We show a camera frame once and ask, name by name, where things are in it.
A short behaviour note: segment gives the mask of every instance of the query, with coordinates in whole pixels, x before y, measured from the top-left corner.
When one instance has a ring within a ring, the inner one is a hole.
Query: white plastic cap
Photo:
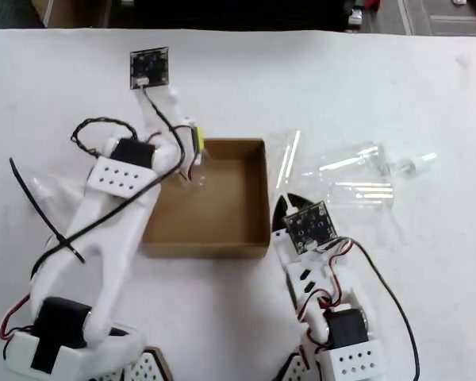
[[[411,159],[403,159],[397,163],[397,170],[403,176],[415,176],[428,171],[437,159],[435,152]]]

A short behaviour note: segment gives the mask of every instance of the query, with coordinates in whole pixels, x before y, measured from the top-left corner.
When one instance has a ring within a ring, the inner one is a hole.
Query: white bracket with holes
[[[303,364],[300,355],[293,356],[282,381],[305,381],[307,368]]]
[[[360,381],[386,372],[379,340],[324,351],[318,356],[326,381]]]
[[[149,184],[156,174],[149,168],[100,156],[86,187],[122,198],[130,198]]]
[[[143,353],[134,366],[125,370],[124,381],[167,381],[155,361],[148,352]]]
[[[144,352],[141,357],[132,365],[116,371],[111,375],[105,375],[98,381],[168,381],[160,371],[159,365],[155,361],[155,357]]]

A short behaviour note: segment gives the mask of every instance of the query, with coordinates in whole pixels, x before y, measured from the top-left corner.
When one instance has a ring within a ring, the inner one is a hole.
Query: white mounting plate
[[[86,186],[114,196],[130,198],[156,177],[145,167],[100,156]]]
[[[122,374],[124,381],[168,381],[162,376],[155,357],[149,352],[144,352],[134,365],[129,365],[112,375],[105,375],[98,381],[121,381]]]
[[[307,368],[303,364],[300,355],[291,358],[286,374],[282,377],[282,381],[304,381]]]
[[[328,278],[323,276],[322,266],[322,262],[315,261],[296,262],[286,266],[286,272],[293,285],[294,295],[298,304],[305,301],[305,299],[309,297],[310,292],[317,288],[324,288],[329,292],[333,292],[333,284]],[[306,278],[304,277],[304,279],[302,279],[302,275],[305,271],[310,271],[310,273]],[[314,285],[305,291],[311,282],[313,282]]]
[[[380,340],[324,351],[320,354],[326,381],[360,381],[383,375],[385,357]]]

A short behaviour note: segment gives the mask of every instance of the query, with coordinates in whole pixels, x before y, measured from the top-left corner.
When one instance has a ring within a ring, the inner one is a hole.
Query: black cable
[[[143,94],[144,96],[147,98],[147,100],[150,102],[150,105],[152,106],[152,108],[155,110],[155,112],[157,113],[157,115],[159,116],[159,118],[166,124],[166,126],[169,128],[169,131],[173,134],[173,136],[175,137],[176,139],[176,142],[178,143],[178,146],[180,147],[180,159],[178,161],[178,163],[172,168],[170,169],[169,171],[167,171],[165,174],[159,176],[158,178],[154,179],[153,181],[151,181],[148,185],[146,185],[145,187],[143,187],[141,190],[139,190],[135,195],[133,195],[132,197],[126,199],[125,201],[122,202],[122,204],[120,204],[119,206],[117,206],[115,209],[111,210],[108,214],[104,215],[103,217],[99,218],[97,221],[89,224],[86,228],[83,228],[81,230],[79,230],[77,233],[73,234],[72,236],[68,237],[66,239],[66,242],[67,243],[71,243],[72,241],[74,240],[77,240],[78,238],[80,238],[81,236],[83,236],[84,234],[90,232],[92,229],[95,229],[97,226],[99,226],[100,224],[108,221],[111,217],[114,217],[115,215],[117,215],[118,213],[120,213],[124,208],[126,208],[127,206],[129,206],[130,204],[132,204],[134,201],[136,201],[139,197],[141,197],[143,194],[145,194],[146,192],[148,192],[150,189],[152,189],[154,186],[158,185],[159,183],[161,183],[162,181],[164,181],[167,177],[171,176],[173,173],[175,173],[181,166],[182,166],[182,163],[185,159],[185,148],[183,147],[183,143],[182,143],[182,140],[180,139],[180,136],[176,133],[176,130],[175,128],[173,127],[173,125],[167,120],[167,118],[164,116],[164,114],[159,110],[159,108],[155,105],[155,103],[150,99],[150,97],[148,96],[146,90],[144,89],[144,87],[142,88],[143,90]],[[47,259],[49,258],[49,256],[52,256],[54,253],[58,252],[61,248],[63,248],[63,245],[61,244],[58,244],[57,246],[55,246],[54,248],[51,248],[49,249],[47,252],[45,252],[38,260],[37,262],[33,265],[33,269],[32,269],[32,274],[31,274],[31,278],[33,278],[33,276],[37,273],[37,271],[39,270],[39,267],[41,266],[41,264]]]
[[[404,309],[402,308],[400,302],[398,301],[397,297],[395,296],[395,293],[391,290],[390,286],[388,286],[388,283],[384,280],[382,277],[381,273],[379,272],[378,268],[375,267],[374,262],[372,261],[369,253],[365,248],[356,240],[349,238],[349,237],[341,237],[342,240],[351,240],[353,244],[355,244],[359,250],[362,252],[362,254],[367,258],[367,261],[369,265],[372,267],[372,270],[374,270],[376,276],[379,278],[379,281],[382,283],[386,291],[388,291],[388,294],[390,294],[390,297],[393,299],[395,305],[398,308],[398,312],[400,312],[400,315],[402,316],[402,319],[404,320],[405,327],[407,329],[407,333],[409,334],[409,339],[411,340],[411,345],[413,347],[413,356],[414,356],[414,379],[413,381],[417,381],[420,378],[420,357],[418,355],[418,348],[416,345],[416,341],[414,340],[414,333],[413,330],[411,329],[411,325],[409,324],[409,319],[407,318],[407,315],[404,312]]]
[[[93,157],[99,157],[101,154],[97,152],[97,149],[95,148],[87,148],[86,145],[84,145],[79,139],[79,133],[91,123],[114,123],[115,125],[123,125],[128,131],[131,132],[131,138],[133,140],[137,140],[137,131],[129,123],[120,121],[118,119],[112,119],[111,117],[89,117],[88,119],[85,119],[79,123],[79,125],[75,128],[71,135],[71,141],[76,143],[79,148]]]
[[[9,332],[12,333],[14,331],[22,331],[22,332],[28,332],[32,329],[33,325],[27,325],[25,327],[16,327],[16,328],[12,328]],[[3,359],[6,360],[7,359],[7,349],[9,347],[9,344],[10,342],[13,340],[13,338],[11,337],[9,340],[6,341],[6,343],[4,344],[3,346],[3,350],[2,350],[2,356],[3,356]]]
[[[48,217],[42,209],[40,208],[39,204],[35,200],[35,198],[32,195],[32,192],[30,192],[30,189],[26,186],[25,181],[23,181],[23,178],[21,177],[19,171],[17,170],[16,164],[14,163],[14,160],[12,157],[9,158],[9,163],[10,167],[13,170],[13,175],[16,178],[17,182],[19,183],[19,186],[25,192],[26,197],[32,204],[33,208],[36,210],[36,212],[40,215],[40,218],[42,218],[42,221],[50,228],[50,230],[55,234],[56,239],[60,242],[62,247],[69,248],[75,256],[78,257],[78,259],[81,261],[82,264],[85,263],[85,259],[77,252],[75,248],[71,246],[71,243],[67,241],[67,239],[56,229],[56,227],[49,221]]]

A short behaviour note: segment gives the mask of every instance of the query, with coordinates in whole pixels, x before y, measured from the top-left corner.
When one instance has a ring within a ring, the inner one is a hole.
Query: wire
[[[73,242],[74,240],[77,240],[78,238],[80,238],[84,234],[86,234],[86,233],[90,232],[91,230],[95,229],[100,224],[108,221],[110,218],[114,217],[118,213],[120,213],[123,209],[125,209],[127,206],[129,206],[130,204],[135,202],[139,197],[141,197],[143,194],[145,194],[146,192],[151,190],[154,186],[160,184],[166,178],[171,176],[173,173],[175,173],[182,166],[182,163],[185,159],[185,148],[183,147],[183,143],[182,143],[182,140],[180,139],[180,136],[176,133],[176,130],[173,127],[173,125],[167,120],[167,118],[159,110],[159,108],[156,106],[156,104],[150,99],[150,97],[148,96],[148,93],[146,92],[144,87],[141,87],[141,90],[143,91],[144,96],[147,98],[148,102],[150,103],[152,108],[155,110],[155,112],[157,113],[159,118],[164,122],[164,124],[166,124],[166,126],[169,128],[169,131],[175,137],[176,142],[177,142],[178,146],[180,147],[180,158],[178,160],[178,163],[175,164],[172,169],[170,169],[165,174],[163,174],[163,175],[157,177],[156,179],[154,179],[153,181],[151,181],[149,184],[147,184],[145,187],[143,187],[141,190],[139,190],[135,195],[133,195],[130,198],[123,201],[119,206],[117,206],[116,208],[114,208],[113,210],[111,210],[110,212],[105,214],[103,217],[99,218],[97,221],[89,224],[86,228],[83,228],[83,229],[79,230],[77,233],[68,237],[66,239],[66,242],[69,243],[69,244],[71,242]],[[37,273],[37,271],[39,270],[42,263],[47,258],[49,258],[49,256],[52,256],[54,253],[58,252],[61,248],[63,248],[63,245],[58,244],[57,246],[55,246],[54,248],[50,248],[42,256],[40,256],[40,258],[37,260],[37,262],[33,265],[31,278],[33,278],[33,276]]]
[[[12,157],[9,158],[9,163],[10,163],[11,169],[13,170],[13,175],[16,178],[17,182],[19,183],[19,186],[25,193],[26,197],[32,204],[33,208],[39,214],[40,218],[42,218],[42,221],[44,221],[44,223],[50,228],[53,234],[55,234],[55,237],[58,240],[58,242],[60,242],[63,247],[69,248],[74,253],[74,255],[78,257],[79,261],[82,264],[84,264],[85,259],[81,256],[81,254],[77,252],[75,248],[71,246],[71,244],[67,241],[67,239],[56,229],[56,227],[49,221],[46,214],[42,211],[36,199],[33,197],[32,192],[30,192],[30,189],[26,186],[25,181],[23,180],[19,171],[17,170],[16,164],[14,163],[14,160]]]
[[[33,328],[33,325],[27,325],[25,327],[17,327],[17,328],[13,328],[11,329],[14,330],[14,331],[19,331],[19,332],[30,332],[30,330]],[[6,343],[4,344],[3,346],[3,350],[2,350],[2,356],[3,356],[3,359],[4,360],[7,360],[7,349],[9,347],[9,344],[10,342],[13,340],[13,337],[14,335],[12,335],[11,337],[9,337],[6,341]]]
[[[338,254],[331,256],[330,259],[328,260],[328,266],[330,267],[330,270],[332,271],[333,282],[335,283],[335,288],[337,290],[337,295],[338,295],[337,300],[332,302],[332,304],[330,305],[331,307],[336,307],[342,302],[342,287],[340,286],[339,279],[337,278],[335,269],[333,268],[333,260],[339,256],[345,256],[352,249],[352,246],[353,246],[352,241],[344,242],[340,248],[340,250],[342,251],[339,251]]]
[[[409,319],[407,318],[407,315],[404,312],[404,309],[402,308],[402,305],[398,301],[397,297],[395,296],[395,293],[391,290],[390,286],[388,286],[388,283],[385,281],[385,279],[382,277],[381,273],[379,270],[375,267],[374,262],[372,261],[369,253],[367,250],[357,241],[349,237],[342,237],[343,239],[350,240],[354,245],[356,245],[359,250],[362,252],[362,254],[365,256],[367,259],[367,262],[369,263],[370,267],[372,267],[372,270],[378,277],[379,281],[381,284],[384,286],[386,291],[388,291],[388,294],[390,294],[390,297],[393,299],[393,302],[395,303],[395,306],[397,306],[398,312],[400,312],[400,315],[402,316],[402,319],[404,320],[405,327],[407,329],[407,333],[409,334],[409,339],[411,341],[411,345],[413,347],[413,356],[414,356],[414,378],[413,381],[417,381],[420,379],[420,357],[418,354],[418,348],[416,345],[416,341],[414,339],[414,333],[413,329],[411,328],[411,325],[409,323]]]
[[[321,371],[321,364],[316,360],[317,372],[319,373],[319,381],[323,381],[323,372]]]
[[[2,340],[9,340],[11,338],[11,333],[15,329],[11,329],[9,332],[6,333],[7,325],[9,324],[10,318],[22,308],[27,301],[30,300],[30,294],[27,294],[22,300],[20,300],[13,308],[9,310],[6,316],[3,318],[2,323],[0,325],[0,338]]]
[[[88,155],[92,155],[95,158],[98,158],[101,153],[97,152],[96,148],[87,148],[86,145],[82,143],[79,139],[79,133],[91,123],[114,123],[115,125],[123,125],[128,131],[131,132],[131,138],[137,140],[137,131],[129,123],[120,121],[118,119],[112,119],[111,117],[89,117],[85,119],[75,128],[74,132],[71,135],[71,141],[76,143],[79,148],[81,148]]]
[[[322,292],[323,294],[326,295],[327,298],[323,298],[326,302],[332,300],[332,296],[330,295],[329,292],[327,292],[324,288],[317,288],[316,290],[312,291],[309,295],[309,297],[305,300],[305,302],[303,303],[303,306],[301,307],[300,311],[297,313],[297,319],[298,321],[303,321],[304,317],[305,317],[305,311],[307,309],[307,305],[309,304],[310,302],[310,299],[317,293],[320,293]]]

